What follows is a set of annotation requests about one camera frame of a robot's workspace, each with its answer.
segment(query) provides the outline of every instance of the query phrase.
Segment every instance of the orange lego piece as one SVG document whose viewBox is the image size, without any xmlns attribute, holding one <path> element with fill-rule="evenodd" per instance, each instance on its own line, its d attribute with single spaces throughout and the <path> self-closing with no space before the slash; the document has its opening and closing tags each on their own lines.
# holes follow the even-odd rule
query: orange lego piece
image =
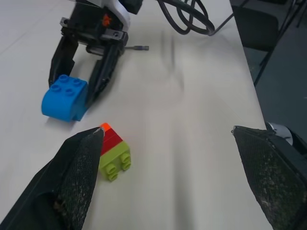
<svg viewBox="0 0 307 230">
<path fill-rule="evenodd" d="M 105 132 L 107 132 L 109 129 L 111 129 L 111 126 L 108 123 L 103 123 L 100 125 L 101 128 L 103 128 L 105 130 Z"/>
</svg>

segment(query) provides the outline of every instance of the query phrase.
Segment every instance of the floor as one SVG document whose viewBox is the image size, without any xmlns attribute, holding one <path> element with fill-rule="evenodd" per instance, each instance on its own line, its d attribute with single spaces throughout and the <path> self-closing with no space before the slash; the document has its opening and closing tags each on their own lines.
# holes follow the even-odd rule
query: floor
<svg viewBox="0 0 307 230">
<path fill-rule="evenodd" d="M 241 2 L 231 0 L 233 5 Z M 246 7 L 275 15 L 281 25 L 288 6 L 251 0 Z M 286 125 L 307 142 L 307 13 L 297 29 L 299 17 L 279 42 L 256 91 L 265 121 Z M 266 53 L 244 51 L 255 79 Z"/>
</svg>

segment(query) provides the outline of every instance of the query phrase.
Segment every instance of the red lego block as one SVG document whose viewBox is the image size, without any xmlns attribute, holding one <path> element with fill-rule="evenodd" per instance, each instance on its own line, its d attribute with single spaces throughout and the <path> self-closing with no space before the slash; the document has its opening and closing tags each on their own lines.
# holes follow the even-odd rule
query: red lego block
<svg viewBox="0 0 307 230">
<path fill-rule="evenodd" d="M 108 129 L 106 132 L 105 132 L 105 136 L 104 136 L 104 143 L 109 140 L 110 138 L 114 137 L 116 134 L 116 132 L 111 128 L 111 129 Z"/>
<path fill-rule="evenodd" d="M 108 140 L 104 141 L 104 143 L 102 145 L 102 150 L 101 150 L 100 156 L 104 155 L 111 148 L 115 147 L 117 144 L 121 143 L 122 141 L 123 140 L 120 138 L 120 136 L 115 133 L 114 136 L 112 136 Z"/>
</svg>

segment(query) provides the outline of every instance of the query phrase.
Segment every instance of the black robotic claw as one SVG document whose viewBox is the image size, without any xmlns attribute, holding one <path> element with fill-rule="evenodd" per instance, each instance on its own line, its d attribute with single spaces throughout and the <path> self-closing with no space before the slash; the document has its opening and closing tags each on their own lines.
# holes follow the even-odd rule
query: black robotic claw
<svg viewBox="0 0 307 230">
<path fill-rule="evenodd" d="M 62 18 L 60 24 L 63 37 L 51 61 L 49 86 L 60 75 L 70 75 L 78 43 L 87 45 L 88 53 L 102 56 L 89 80 L 86 104 L 90 106 L 109 83 L 117 60 L 124 52 L 128 34 L 122 31 L 122 22 L 107 7 L 100 8 L 89 2 L 76 2 L 71 18 Z"/>
</svg>

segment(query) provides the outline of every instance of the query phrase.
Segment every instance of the black chair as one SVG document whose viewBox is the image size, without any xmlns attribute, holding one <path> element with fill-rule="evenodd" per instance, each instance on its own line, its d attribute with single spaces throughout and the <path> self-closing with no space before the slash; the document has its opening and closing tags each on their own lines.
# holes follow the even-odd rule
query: black chair
<svg viewBox="0 0 307 230">
<path fill-rule="evenodd" d="M 276 0 L 265 0 L 276 3 Z M 278 27 L 278 20 L 275 16 L 260 11 L 244 8 L 249 0 L 244 1 L 242 5 L 232 6 L 236 24 L 244 47 L 266 51 L 267 55 L 260 63 L 260 71 L 254 81 L 257 86 L 273 51 L 284 33 L 287 31 L 294 18 L 299 14 L 307 0 L 291 0 L 290 7 L 282 26 Z"/>
<path fill-rule="evenodd" d="M 272 53 L 277 45 L 279 35 L 277 18 L 248 8 L 237 6 L 232 6 L 232 8 L 242 45 L 247 48 L 268 52 L 268 54 Z M 254 81 L 255 86 L 259 82 L 269 60 L 270 57 L 265 58 Z"/>
</svg>

